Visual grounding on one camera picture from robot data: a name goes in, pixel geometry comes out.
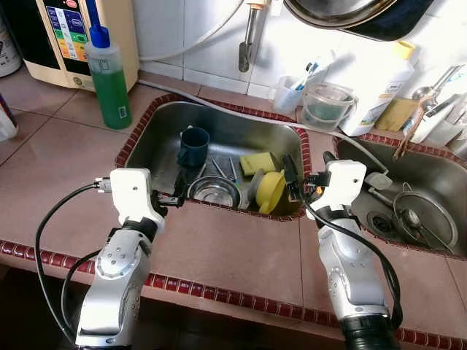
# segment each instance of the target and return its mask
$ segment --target red tile border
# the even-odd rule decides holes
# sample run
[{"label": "red tile border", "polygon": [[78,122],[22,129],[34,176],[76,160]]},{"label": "red tile border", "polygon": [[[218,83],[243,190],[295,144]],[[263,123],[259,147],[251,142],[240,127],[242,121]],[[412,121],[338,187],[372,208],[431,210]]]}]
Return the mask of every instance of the red tile border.
[{"label": "red tile border", "polygon": [[[176,102],[176,101],[189,101],[189,99],[183,98],[182,96],[178,96],[174,93],[169,93],[167,95],[155,98],[153,102],[151,102],[151,104],[146,109],[146,112],[143,114],[143,117],[141,118],[139,123],[136,125],[136,127],[133,129],[132,133],[128,137],[128,140],[123,145],[120,152],[118,153],[117,157],[115,157],[115,168],[123,168],[125,166],[125,163],[131,154],[131,151],[133,150],[134,146],[138,142],[139,137],[144,132],[144,129],[146,128],[147,124],[153,117],[155,110],[158,107],[168,102]],[[237,106],[235,104],[227,104],[225,102],[219,102],[215,100],[207,99],[206,101],[211,102],[213,104],[217,104],[218,106],[224,107],[226,109],[230,109],[235,112],[247,113],[247,114],[255,115],[256,117],[263,117],[266,119],[273,119],[273,120],[281,120],[281,121],[290,122],[290,123],[296,122],[295,120],[289,117],[286,117],[284,115],[277,114],[277,113],[260,111],[258,109],[246,108],[244,106]],[[293,130],[298,134],[301,140],[301,151],[302,151],[301,153],[302,153],[302,162],[304,165],[304,177],[307,177],[311,173],[311,170],[312,170],[311,158],[309,156],[310,150],[309,150],[308,133],[304,129],[300,129],[300,128],[293,128]],[[204,204],[207,206],[215,206],[215,205],[212,205],[212,203],[197,201],[191,198],[189,198],[188,201],[193,202],[193,203]],[[227,209],[230,211],[237,211],[243,214],[249,214],[249,215],[252,214],[251,211],[244,210],[244,209],[232,209],[227,206],[218,206],[218,207]],[[276,220],[276,221],[293,221],[295,219],[298,219],[304,216],[305,212],[299,211],[297,214],[287,215],[287,216],[282,216],[282,217],[273,217],[271,215],[264,215],[264,214],[259,214],[259,213],[254,214],[254,215],[258,217],[263,217],[266,219]]]},{"label": "red tile border", "polygon": [[[381,136],[374,135],[372,133],[366,133],[364,135],[358,136],[358,138],[360,140],[364,140],[364,141],[372,141],[372,142],[381,143],[381,141],[379,141],[381,139]],[[390,139],[388,137],[385,137],[385,141],[386,141],[385,143],[391,145],[394,141],[399,141],[399,140]],[[341,139],[338,139],[336,137],[333,137],[334,154],[337,155],[337,156],[339,156],[339,154],[337,152],[337,147],[341,142],[345,142],[345,141],[341,140]],[[435,149],[433,147],[425,146],[425,145],[422,145],[422,144],[409,144],[409,149],[412,152],[419,152],[419,153],[424,153],[426,155],[430,155],[430,156],[433,156],[433,157],[439,157],[439,158],[445,158],[445,159],[452,160],[455,163],[462,166],[463,168],[467,169],[467,162],[466,161],[460,159],[459,157],[457,157],[456,155],[454,155],[453,153],[451,153],[450,151],[447,151],[445,149]],[[456,259],[456,260],[467,261],[467,257],[463,257],[461,255],[451,255],[451,254],[444,253],[442,251],[434,252],[434,251],[431,251],[429,249],[422,248],[422,247],[419,247],[419,246],[412,246],[412,245],[408,245],[408,244],[393,242],[393,241],[384,239],[383,237],[380,237],[378,235],[373,234],[371,232],[371,230],[369,228],[367,228],[367,227],[364,227],[364,226],[362,226],[362,227],[369,235],[372,235],[373,237],[378,238],[379,240],[384,241],[387,244],[392,244],[393,246],[400,246],[400,247],[403,247],[403,248],[406,248],[406,249],[417,250],[419,252],[427,252],[427,253],[430,253],[430,254],[441,255],[443,257],[449,257],[449,258]]]},{"label": "red tile border", "polygon": [[[12,255],[18,259],[34,260],[34,249],[8,241],[0,241],[0,254]],[[42,262],[46,265],[70,269],[77,261],[76,257],[60,253],[41,251]],[[79,271],[93,273],[94,261],[84,262]],[[181,294],[192,295],[199,298],[229,303],[233,306],[249,308],[256,311],[275,314],[277,316],[299,319],[306,322],[323,324],[329,327],[339,327],[336,315],[326,311],[303,309],[301,306],[282,303],[277,300],[248,295],[241,292],[206,286],[194,281],[180,280],[170,276],[151,273],[145,285],[148,288],[164,289]],[[399,328],[396,337],[406,343],[415,343],[422,346],[431,346],[439,349],[461,350],[467,349],[467,339],[451,338],[406,328]]]}]

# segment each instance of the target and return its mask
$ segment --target double sink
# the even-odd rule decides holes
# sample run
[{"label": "double sink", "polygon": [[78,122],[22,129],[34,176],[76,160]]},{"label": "double sink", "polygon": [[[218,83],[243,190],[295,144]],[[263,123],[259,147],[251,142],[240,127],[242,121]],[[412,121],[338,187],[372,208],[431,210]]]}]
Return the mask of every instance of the double sink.
[{"label": "double sink", "polygon": [[[292,128],[248,120],[184,101],[168,102],[156,109],[132,149],[125,167],[148,168],[151,171],[154,190],[165,194],[174,193],[176,190],[174,184],[180,172],[183,171],[177,164],[180,132],[189,125],[203,128],[211,137],[207,169],[204,175],[218,175],[210,161],[211,158],[214,158],[228,175],[231,174],[228,159],[232,158],[244,198],[250,186],[251,177],[244,176],[240,169],[241,155],[270,152],[277,169],[281,169],[280,159],[283,155],[290,154],[297,165],[299,177],[304,178],[301,139]],[[446,158],[421,152],[408,151],[404,157],[394,163],[392,161],[394,147],[371,141],[359,140],[359,142],[389,168],[388,176],[393,180],[393,185],[382,191],[382,194],[393,199],[403,190],[405,182],[410,184],[414,191],[440,203],[454,219],[459,232],[458,242],[453,247],[454,253],[467,256],[467,235],[465,234],[467,232],[467,170]],[[367,174],[379,171],[377,166],[360,150],[345,141],[337,143],[336,153],[340,159],[352,159],[365,164],[368,168]],[[188,179],[188,182],[193,181],[197,172],[198,169],[193,169],[189,174],[191,179]],[[352,205],[354,214],[372,234],[389,242],[407,244],[408,242],[391,222],[392,209],[368,193],[367,189],[362,189],[354,201]],[[253,204],[245,212],[251,214],[255,210],[257,208]],[[296,218],[299,212],[300,208],[297,205],[278,206],[269,218]],[[438,232],[438,234],[444,240],[449,240],[450,232],[447,230]],[[435,244],[432,248],[443,251],[442,246]]]}]

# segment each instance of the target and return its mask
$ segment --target yellow lid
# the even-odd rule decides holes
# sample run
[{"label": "yellow lid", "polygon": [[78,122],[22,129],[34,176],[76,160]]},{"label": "yellow lid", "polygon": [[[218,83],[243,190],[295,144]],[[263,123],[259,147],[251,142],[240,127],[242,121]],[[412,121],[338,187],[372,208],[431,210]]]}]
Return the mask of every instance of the yellow lid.
[{"label": "yellow lid", "polygon": [[409,60],[417,47],[410,42],[399,41],[393,46],[393,52],[403,60]]}]

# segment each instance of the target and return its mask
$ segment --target white hose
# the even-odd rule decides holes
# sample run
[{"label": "white hose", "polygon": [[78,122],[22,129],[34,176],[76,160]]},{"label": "white hose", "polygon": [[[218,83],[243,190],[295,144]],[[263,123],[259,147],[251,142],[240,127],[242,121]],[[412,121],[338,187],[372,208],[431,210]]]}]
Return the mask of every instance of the white hose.
[{"label": "white hose", "polygon": [[216,34],[223,26],[226,25],[226,23],[231,20],[231,18],[237,13],[237,11],[240,9],[240,6],[243,4],[244,0],[239,0],[235,8],[228,13],[228,15],[221,20],[218,24],[216,24],[212,29],[210,29],[208,32],[206,32],[204,35],[200,36],[195,40],[194,43],[192,43],[190,46],[184,46],[180,50],[165,54],[165,55],[159,55],[159,56],[139,56],[140,61],[162,61],[166,60],[167,58],[172,58],[178,55],[181,55],[183,53],[186,53],[187,51],[193,49],[194,47],[200,45],[201,43],[205,42],[208,40],[211,36]]},{"label": "white hose", "polygon": [[[320,130],[320,129],[313,128],[313,127],[310,127],[308,125],[298,124],[296,122],[284,122],[282,120],[266,119],[266,118],[262,118],[262,117],[256,117],[256,116],[250,115],[250,114],[235,112],[235,111],[232,111],[230,109],[226,109],[224,107],[218,106],[217,104],[212,104],[211,102],[208,102],[208,101],[206,101],[206,100],[204,100],[202,98],[196,97],[196,96],[191,95],[189,93],[185,93],[185,92],[183,92],[181,90],[173,89],[171,87],[166,87],[166,86],[159,85],[159,84],[155,84],[154,82],[148,82],[146,80],[138,79],[138,83],[142,84],[142,85],[150,86],[152,88],[156,88],[156,89],[159,89],[159,90],[167,91],[168,93],[176,93],[177,95],[181,95],[183,97],[189,98],[190,100],[198,102],[199,104],[202,104],[204,106],[208,106],[210,108],[216,109],[217,111],[221,111],[221,112],[224,112],[224,113],[229,113],[229,114],[235,115],[237,117],[241,117],[241,118],[245,118],[245,119],[249,119],[249,120],[255,120],[255,121],[263,122],[263,123],[277,124],[277,125],[289,126],[291,128],[300,128],[300,129],[305,129],[305,130],[310,130],[310,131],[317,131],[318,133],[323,133],[323,131]],[[365,153],[371,160],[373,160],[384,171],[384,174],[387,174],[389,172],[389,170],[385,167],[385,165],[383,163],[381,163],[374,155],[372,155],[364,146],[359,144],[356,140],[351,139],[349,136],[345,136],[345,135],[343,135],[341,133],[328,132],[327,134],[335,136],[335,137],[337,137],[339,139],[343,139],[343,140],[347,141],[348,143],[350,143],[351,145],[357,147],[360,151]]]}]

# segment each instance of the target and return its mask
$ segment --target drain strainer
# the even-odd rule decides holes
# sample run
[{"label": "drain strainer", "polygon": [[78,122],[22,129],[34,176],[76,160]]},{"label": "drain strainer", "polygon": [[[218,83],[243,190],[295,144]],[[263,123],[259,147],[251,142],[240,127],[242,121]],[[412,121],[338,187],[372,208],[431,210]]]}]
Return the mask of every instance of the drain strainer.
[{"label": "drain strainer", "polygon": [[379,211],[370,211],[366,215],[366,221],[375,235],[387,239],[398,237],[397,231],[395,231],[393,226],[393,221],[388,215]]}]

